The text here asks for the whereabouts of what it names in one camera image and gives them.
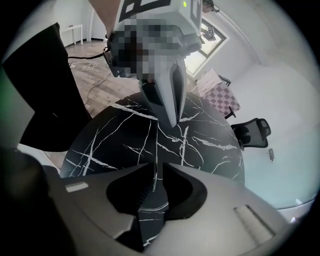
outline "window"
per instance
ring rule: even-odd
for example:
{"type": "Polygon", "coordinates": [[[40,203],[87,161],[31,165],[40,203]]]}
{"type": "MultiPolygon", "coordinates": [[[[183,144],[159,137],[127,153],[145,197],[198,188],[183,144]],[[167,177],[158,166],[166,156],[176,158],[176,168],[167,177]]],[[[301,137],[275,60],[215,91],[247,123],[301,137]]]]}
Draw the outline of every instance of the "window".
{"type": "Polygon", "coordinates": [[[191,74],[201,67],[209,56],[221,45],[226,37],[219,32],[213,25],[202,19],[201,24],[201,41],[200,50],[191,53],[184,59],[185,67],[191,74]]]}

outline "wooden floor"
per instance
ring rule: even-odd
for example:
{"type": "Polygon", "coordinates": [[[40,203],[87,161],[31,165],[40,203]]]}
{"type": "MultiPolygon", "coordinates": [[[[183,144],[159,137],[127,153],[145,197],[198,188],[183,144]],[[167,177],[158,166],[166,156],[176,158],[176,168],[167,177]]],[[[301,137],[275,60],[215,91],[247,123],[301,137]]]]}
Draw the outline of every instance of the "wooden floor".
{"type": "MultiPolygon", "coordinates": [[[[102,41],[83,42],[83,45],[77,43],[66,51],[69,57],[91,57],[102,53],[105,46],[106,42],[102,41]]],[[[93,60],[69,59],[69,63],[75,65],[72,69],[73,77],[85,107],[93,118],[116,101],[140,92],[136,78],[114,77],[103,57],[93,60]]],[[[195,84],[188,80],[187,91],[190,92],[194,86],[195,84]]],[[[44,154],[60,169],[67,152],[44,151],[44,154]]]]}

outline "black cloth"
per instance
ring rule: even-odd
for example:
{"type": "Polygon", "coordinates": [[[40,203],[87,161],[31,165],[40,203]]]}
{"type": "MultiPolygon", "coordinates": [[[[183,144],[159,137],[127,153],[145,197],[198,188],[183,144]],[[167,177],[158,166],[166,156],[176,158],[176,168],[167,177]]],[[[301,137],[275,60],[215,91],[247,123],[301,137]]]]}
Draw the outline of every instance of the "black cloth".
{"type": "Polygon", "coordinates": [[[51,152],[67,151],[92,119],[79,94],[61,41],[58,23],[19,47],[3,68],[35,111],[21,144],[51,152]]]}

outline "round table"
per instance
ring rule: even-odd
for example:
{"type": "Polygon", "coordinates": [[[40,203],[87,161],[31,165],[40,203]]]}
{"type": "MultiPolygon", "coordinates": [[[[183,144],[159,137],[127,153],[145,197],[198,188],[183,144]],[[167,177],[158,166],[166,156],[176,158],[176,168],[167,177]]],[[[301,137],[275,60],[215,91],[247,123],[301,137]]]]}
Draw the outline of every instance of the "round table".
{"type": "Polygon", "coordinates": [[[208,102],[188,93],[179,124],[162,126],[136,93],[99,113],[77,136],[64,159],[60,176],[72,178],[115,172],[157,162],[157,185],[139,210],[144,245],[163,226],[168,208],[162,186],[162,163],[191,166],[245,183],[238,140],[225,118],[208,102]]]}

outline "checkered cushion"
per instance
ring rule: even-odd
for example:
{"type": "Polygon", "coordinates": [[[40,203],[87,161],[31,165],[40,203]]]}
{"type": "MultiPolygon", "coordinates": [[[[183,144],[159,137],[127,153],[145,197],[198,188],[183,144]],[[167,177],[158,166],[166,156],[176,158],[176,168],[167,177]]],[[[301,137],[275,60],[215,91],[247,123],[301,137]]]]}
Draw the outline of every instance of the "checkered cushion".
{"type": "Polygon", "coordinates": [[[221,80],[217,80],[217,74],[211,69],[198,80],[199,96],[213,105],[223,116],[230,113],[229,107],[233,112],[238,111],[241,107],[227,85],[221,80]]]}

